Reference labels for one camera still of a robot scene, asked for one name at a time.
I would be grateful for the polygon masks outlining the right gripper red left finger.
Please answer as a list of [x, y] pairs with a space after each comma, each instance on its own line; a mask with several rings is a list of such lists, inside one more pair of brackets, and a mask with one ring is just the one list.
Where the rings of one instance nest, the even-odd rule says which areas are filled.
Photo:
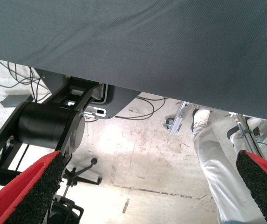
[[64, 159], [49, 153], [0, 190], [0, 224], [41, 224], [59, 188]]

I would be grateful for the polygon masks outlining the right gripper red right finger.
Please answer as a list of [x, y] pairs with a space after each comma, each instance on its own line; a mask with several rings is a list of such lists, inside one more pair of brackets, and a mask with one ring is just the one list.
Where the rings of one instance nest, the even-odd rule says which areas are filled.
[[236, 167], [267, 221], [267, 160], [242, 150], [238, 153]]

